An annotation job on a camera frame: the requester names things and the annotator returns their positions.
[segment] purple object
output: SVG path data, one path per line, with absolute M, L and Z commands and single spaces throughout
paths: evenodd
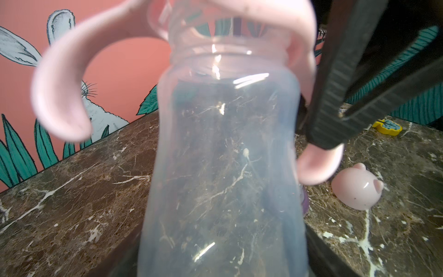
M 309 209 L 309 196 L 304 186 L 300 185 L 300 199 L 302 202 L 303 215 L 305 215 Z

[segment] pink pig toy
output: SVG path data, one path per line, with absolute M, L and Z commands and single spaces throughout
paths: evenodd
M 383 182 L 358 163 L 340 171 L 332 180 L 332 191 L 340 201 L 356 210 L 370 209 L 381 197 Z

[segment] pink wall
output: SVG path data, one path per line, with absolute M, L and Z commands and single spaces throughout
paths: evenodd
M 68 9 L 75 16 L 76 25 L 84 19 L 112 7 L 121 0 L 2 0 L 0 26 L 23 38 L 39 53 L 48 44 L 47 20 L 56 10 Z M 95 97 L 89 99 L 105 111 L 132 122 L 140 104 L 169 65 L 170 48 L 155 39 L 131 39 L 116 43 L 101 52 L 88 68 L 83 80 L 96 83 Z M 35 115 L 31 110 L 29 86 L 35 67 L 15 63 L 0 56 L 0 113 L 22 139 L 35 161 L 38 171 L 43 169 L 34 140 Z M 3 125 L 0 140 L 5 142 Z M 64 142 L 51 137 L 59 160 Z M 0 181 L 0 191 L 6 189 Z

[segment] pink bottle handle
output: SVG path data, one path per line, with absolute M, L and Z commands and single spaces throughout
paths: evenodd
M 288 66 L 300 82 L 309 104 L 315 80 L 315 14 L 309 0 L 207 0 L 253 20 L 293 30 L 288 49 Z M 45 53 L 31 84 L 31 103 L 40 123 L 65 141 L 85 141 L 92 125 L 82 103 L 81 81 L 92 58 L 106 46 L 131 37 L 161 36 L 148 23 L 160 19 L 171 0 L 127 0 L 98 14 L 65 34 Z M 343 153 L 341 144 L 332 150 L 314 145 L 298 159 L 297 175 L 302 184 L 316 184 L 329 178 Z
M 69 31 L 49 48 L 31 84 L 40 123 L 62 140 L 90 138 L 92 125 L 82 103 L 81 82 L 92 58 L 106 46 L 131 37 L 158 37 L 149 27 L 149 1 L 130 0 Z

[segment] rabbit ear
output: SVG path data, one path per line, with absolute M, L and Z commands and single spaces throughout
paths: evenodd
M 70 10 L 59 10 L 53 12 L 48 18 L 48 40 L 49 44 L 53 44 L 61 38 L 66 31 L 74 29 L 75 17 Z
M 42 57 L 29 42 L 3 27 L 0 27 L 0 54 L 26 66 L 37 66 Z

